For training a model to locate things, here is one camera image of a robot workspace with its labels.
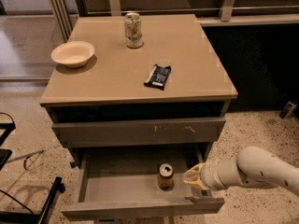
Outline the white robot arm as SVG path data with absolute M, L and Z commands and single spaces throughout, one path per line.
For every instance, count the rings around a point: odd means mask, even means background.
M 244 147 L 236 156 L 198 163 L 183 175 L 195 189 L 282 187 L 299 196 L 299 169 L 260 147 Z

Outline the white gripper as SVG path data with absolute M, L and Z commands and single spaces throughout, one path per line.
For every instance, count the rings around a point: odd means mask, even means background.
M 183 182 L 186 185 L 200 190 L 218 190 L 220 187 L 217 173 L 217 160 L 210 160 L 194 165 L 183 175 Z

